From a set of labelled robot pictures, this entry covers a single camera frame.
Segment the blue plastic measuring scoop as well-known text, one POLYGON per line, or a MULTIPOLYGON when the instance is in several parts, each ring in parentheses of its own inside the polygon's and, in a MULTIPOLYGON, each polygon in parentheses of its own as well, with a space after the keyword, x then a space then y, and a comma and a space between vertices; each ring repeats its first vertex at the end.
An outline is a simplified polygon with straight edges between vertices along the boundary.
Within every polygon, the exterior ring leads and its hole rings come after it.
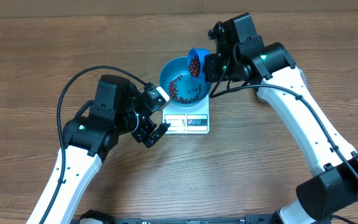
POLYGON ((205 56, 209 55, 210 52, 207 49, 196 49, 192 48, 188 52, 187 56, 187 67, 190 75, 194 79, 205 78, 204 65, 205 56))

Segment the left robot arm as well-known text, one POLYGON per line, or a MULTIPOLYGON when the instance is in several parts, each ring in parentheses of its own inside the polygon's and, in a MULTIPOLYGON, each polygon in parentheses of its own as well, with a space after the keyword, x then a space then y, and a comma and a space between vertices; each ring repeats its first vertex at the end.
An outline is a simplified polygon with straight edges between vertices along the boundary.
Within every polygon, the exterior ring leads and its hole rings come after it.
POLYGON ((165 90, 153 83, 139 91, 126 78, 102 75, 95 98, 64 126, 63 147, 28 223, 70 223, 119 136, 129 133, 150 148, 167 132, 168 124, 156 125, 150 116, 169 102, 165 90))

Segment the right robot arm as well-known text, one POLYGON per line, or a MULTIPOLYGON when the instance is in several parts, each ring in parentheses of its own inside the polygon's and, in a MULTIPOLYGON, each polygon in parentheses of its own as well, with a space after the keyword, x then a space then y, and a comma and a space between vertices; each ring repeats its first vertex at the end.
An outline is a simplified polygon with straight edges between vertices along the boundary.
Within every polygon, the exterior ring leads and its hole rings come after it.
POLYGON ((265 45, 256 31, 217 27, 208 32, 216 52, 205 56, 207 82, 238 82, 253 89, 279 115, 299 145, 311 179, 270 223, 322 223, 358 202, 358 152, 327 119, 306 87, 301 70, 281 44, 265 45))

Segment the red beans in bowl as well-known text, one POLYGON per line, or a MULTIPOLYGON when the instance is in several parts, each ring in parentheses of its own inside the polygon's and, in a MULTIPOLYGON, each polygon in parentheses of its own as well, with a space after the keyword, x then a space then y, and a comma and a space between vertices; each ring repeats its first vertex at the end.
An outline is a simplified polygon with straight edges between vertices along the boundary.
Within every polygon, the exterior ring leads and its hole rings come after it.
POLYGON ((200 99, 202 85, 191 76, 178 75, 168 83, 170 98, 179 104, 189 105, 200 99))

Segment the blue metal bowl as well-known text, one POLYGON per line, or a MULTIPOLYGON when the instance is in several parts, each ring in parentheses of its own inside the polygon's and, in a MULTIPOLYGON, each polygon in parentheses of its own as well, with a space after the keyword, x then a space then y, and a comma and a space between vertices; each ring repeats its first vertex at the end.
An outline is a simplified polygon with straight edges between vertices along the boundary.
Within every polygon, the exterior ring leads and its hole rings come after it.
POLYGON ((174 105, 182 107, 200 103, 211 89, 210 83, 190 75, 186 57, 172 59, 162 68, 159 85, 167 92, 174 105))

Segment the white digital kitchen scale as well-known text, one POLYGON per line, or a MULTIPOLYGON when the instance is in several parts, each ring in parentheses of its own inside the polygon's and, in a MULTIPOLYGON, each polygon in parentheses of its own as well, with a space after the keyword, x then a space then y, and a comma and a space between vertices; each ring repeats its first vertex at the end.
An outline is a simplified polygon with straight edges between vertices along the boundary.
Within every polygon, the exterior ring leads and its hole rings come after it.
POLYGON ((209 98, 193 105, 170 103, 163 109, 162 119, 170 124, 167 134, 208 134, 210 129, 209 98))

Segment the red adzuki beans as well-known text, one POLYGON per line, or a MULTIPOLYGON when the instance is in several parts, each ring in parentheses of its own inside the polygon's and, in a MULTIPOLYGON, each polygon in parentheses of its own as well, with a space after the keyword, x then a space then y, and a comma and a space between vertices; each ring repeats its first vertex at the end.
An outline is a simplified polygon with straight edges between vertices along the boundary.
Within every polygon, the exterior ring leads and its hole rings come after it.
POLYGON ((189 62, 189 65, 188 65, 188 69, 189 69, 189 72, 190 72, 190 75, 193 77, 193 78, 198 78, 199 75, 200 75, 200 59, 199 59, 199 56, 195 56, 193 57, 190 62, 189 62))

